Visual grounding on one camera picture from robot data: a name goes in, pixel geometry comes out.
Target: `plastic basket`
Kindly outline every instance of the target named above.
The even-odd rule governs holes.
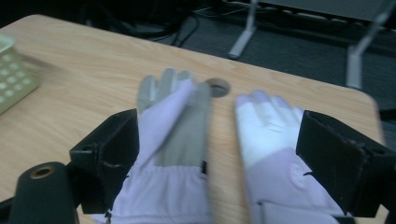
[[[0,35],[0,114],[37,88],[14,49],[13,38]]]

